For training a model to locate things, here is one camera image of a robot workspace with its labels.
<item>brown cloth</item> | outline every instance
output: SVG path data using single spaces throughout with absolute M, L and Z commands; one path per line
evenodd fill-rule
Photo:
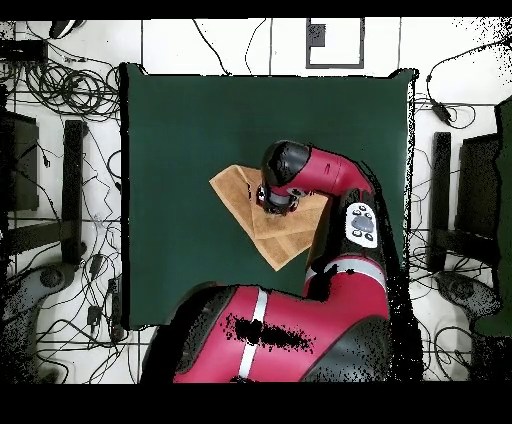
M 279 271 L 311 246 L 327 199 L 314 194 L 300 199 L 296 211 L 286 216 L 270 215 L 256 205 L 261 183 L 258 169 L 232 165 L 210 180 L 210 184 L 238 223 L 267 260 Z

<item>wire bundle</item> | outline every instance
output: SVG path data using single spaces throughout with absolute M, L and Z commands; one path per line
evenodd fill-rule
M 72 69 L 52 59 L 43 65 L 27 64 L 24 69 L 30 94 L 55 113 L 103 122 L 116 118 L 119 112 L 117 68 L 110 69 L 105 78 L 95 71 Z M 109 83 L 112 79 L 116 86 Z

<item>black stand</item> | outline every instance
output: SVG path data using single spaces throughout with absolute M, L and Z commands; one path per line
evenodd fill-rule
M 0 104 L 0 119 L 3 123 L 9 112 L 1 106 L 2 104 Z M 4 233 L 6 216 L 1 217 L 2 233 L 5 234 L 5 237 L 0 240 L 2 267 L 5 266 L 6 258 L 10 255 L 58 241 L 61 241 L 62 251 L 61 263 L 30 269 L 15 276 L 8 284 L 0 281 L 2 295 L 0 299 L 2 302 L 0 378 L 4 382 L 38 383 L 49 380 L 48 375 L 41 380 L 37 371 L 37 319 L 44 300 L 49 295 L 64 290 L 73 282 L 81 256 L 86 249 L 81 240 L 81 194 L 83 139 L 87 132 L 87 125 L 81 120 L 66 121 L 60 223 L 31 225 Z M 3 152 L 3 147 L 5 146 L 0 145 L 0 153 Z M 6 160 L 1 161 L 3 169 L 0 169 L 0 172 L 4 175 L 13 172 L 12 164 L 6 162 Z M 5 194 L 5 187 L 0 187 L 0 191 Z M 5 269 L 1 271 L 2 279 L 5 279 Z M 57 374 L 50 372 L 49 375 L 52 375 L 54 380 Z
M 476 259 L 490 266 L 500 260 L 495 239 L 497 184 L 493 180 L 495 137 L 478 140 L 483 151 L 490 155 L 475 154 L 475 141 L 466 140 L 461 148 L 459 193 L 455 230 L 448 229 L 450 200 L 451 134 L 435 133 L 432 146 L 432 181 L 430 186 L 430 231 L 426 251 L 429 272 L 444 270 L 448 251 Z

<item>red robot arm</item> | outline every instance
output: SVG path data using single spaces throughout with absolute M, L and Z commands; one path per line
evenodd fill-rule
M 260 203 L 270 213 L 286 214 L 310 192 L 329 197 L 303 296 L 200 290 L 155 332 L 141 383 L 386 379 L 387 265 L 398 259 L 383 242 L 387 212 L 375 182 L 344 156 L 290 141 L 267 150 L 262 177 Z

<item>dark green table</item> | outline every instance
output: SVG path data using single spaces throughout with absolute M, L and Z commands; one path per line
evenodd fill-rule
M 166 322 L 182 296 L 208 280 L 300 294 L 307 252 L 275 272 L 208 182 L 232 164 L 259 167 L 276 140 L 364 160 L 381 182 L 401 256 L 407 91 L 414 75 L 143 75 L 127 65 L 121 86 L 128 113 L 122 154 L 129 155 L 123 160 L 130 175 L 130 296 L 123 313 L 130 326 Z

